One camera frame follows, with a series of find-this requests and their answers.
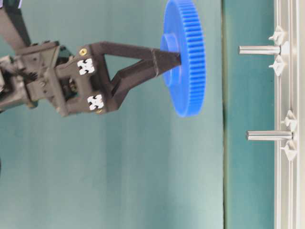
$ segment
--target screw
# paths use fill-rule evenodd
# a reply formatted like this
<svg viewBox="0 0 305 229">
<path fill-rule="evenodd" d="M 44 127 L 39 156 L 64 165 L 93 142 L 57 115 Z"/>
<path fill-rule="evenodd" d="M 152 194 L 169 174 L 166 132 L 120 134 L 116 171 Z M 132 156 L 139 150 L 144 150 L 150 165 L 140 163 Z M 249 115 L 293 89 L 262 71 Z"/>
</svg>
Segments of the screw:
<svg viewBox="0 0 305 229">
<path fill-rule="evenodd" d="M 96 111 L 95 113 L 99 115 L 99 114 L 101 114 L 102 112 L 103 112 L 103 109 L 98 110 L 98 111 Z"/>
<path fill-rule="evenodd" d="M 81 50 L 80 50 L 80 55 L 81 55 L 81 56 L 84 56 L 84 55 L 86 55 L 87 53 L 88 53 L 87 49 L 81 49 Z"/>
<path fill-rule="evenodd" d="M 40 82 L 40 86 L 41 86 L 41 87 L 44 87 L 45 85 L 46 85 L 46 83 L 45 83 L 44 81 L 41 81 L 41 82 Z"/>
</svg>

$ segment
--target brass screw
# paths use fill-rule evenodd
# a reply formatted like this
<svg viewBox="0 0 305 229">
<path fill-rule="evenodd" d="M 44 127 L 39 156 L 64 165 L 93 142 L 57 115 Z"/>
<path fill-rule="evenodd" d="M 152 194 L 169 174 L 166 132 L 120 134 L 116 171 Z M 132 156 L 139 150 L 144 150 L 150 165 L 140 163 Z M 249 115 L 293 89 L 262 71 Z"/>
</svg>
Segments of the brass screw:
<svg viewBox="0 0 305 229">
<path fill-rule="evenodd" d="M 80 55 L 81 55 L 81 56 L 84 56 L 84 55 L 86 55 L 87 53 L 88 53 L 87 49 L 81 49 L 81 50 L 80 50 Z"/>
<path fill-rule="evenodd" d="M 99 115 L 99 114 L 102 113 L 102 112 L 103 112 L 103 109 L 98 110 L 98 111 L 96 111 L 95 113 L 96 113 L 97 115 Z"/>
</svg>

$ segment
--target blue gear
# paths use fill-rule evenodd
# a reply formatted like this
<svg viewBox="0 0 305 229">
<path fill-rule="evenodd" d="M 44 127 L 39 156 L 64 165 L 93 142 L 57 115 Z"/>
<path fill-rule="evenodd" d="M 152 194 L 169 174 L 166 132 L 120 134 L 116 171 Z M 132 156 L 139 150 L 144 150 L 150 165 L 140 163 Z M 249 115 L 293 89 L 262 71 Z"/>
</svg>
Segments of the blue gear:
<svg viewBox="0 0 305 229">
<path fill-rule="evenodd" d="M 192 0 L 168 1 L 161 50 L 181 54 L 182 65 L 163 74 L 176 112 L 181 117 L 199 114 L 205 92 L 205 48 Z"/>
</svg>

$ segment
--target teal wall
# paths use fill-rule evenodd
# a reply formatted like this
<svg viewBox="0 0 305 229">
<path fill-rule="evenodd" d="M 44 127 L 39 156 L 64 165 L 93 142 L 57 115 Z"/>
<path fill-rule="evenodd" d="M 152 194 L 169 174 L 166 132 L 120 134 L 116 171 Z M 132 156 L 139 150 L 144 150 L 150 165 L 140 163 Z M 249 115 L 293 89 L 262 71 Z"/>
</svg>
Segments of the teal wall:
<svg viewBox="0 0 305 229">
<path fill-rule="evenodd" d="M 238 45 L 272 43 L 273 0 L 223 0 L 226 229 L 274 227 L 274 144 L 247 130 L 274 129 L 273 56 L 239 56 Z"/>
<path fill-rule="evenodd" d="M 160 44 L 165 0 L 23 2 L 33 42 Z M 223 228 L 221 3 L 195 4 L 207 43 L 201 114 L 179 118 L 162 78 L 104 116 L 61 118 L 47 102 L 4 112 L 1 229 Z M 130 62 L 109 59 L 110 72 Z"/>
</svg>

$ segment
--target metal peg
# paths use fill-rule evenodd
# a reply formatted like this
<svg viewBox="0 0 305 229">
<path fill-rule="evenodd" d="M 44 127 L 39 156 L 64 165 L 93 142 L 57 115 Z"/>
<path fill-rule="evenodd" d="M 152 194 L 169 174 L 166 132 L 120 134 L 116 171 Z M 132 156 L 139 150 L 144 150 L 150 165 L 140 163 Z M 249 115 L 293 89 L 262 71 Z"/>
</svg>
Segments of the metal peg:
<svg viewBox="0 0 305 229">
<path fill-rule="evenodd" d="M 293 134 L 291 131 L 247 131 L 247 140 L 249 141 L 281 141 L 292 140 Z"/>
<path fill-rule="evenodd" d="M 238 53 L 251 55 L 279 55 L 280 46 L 239 46 Z"/>
</svg>

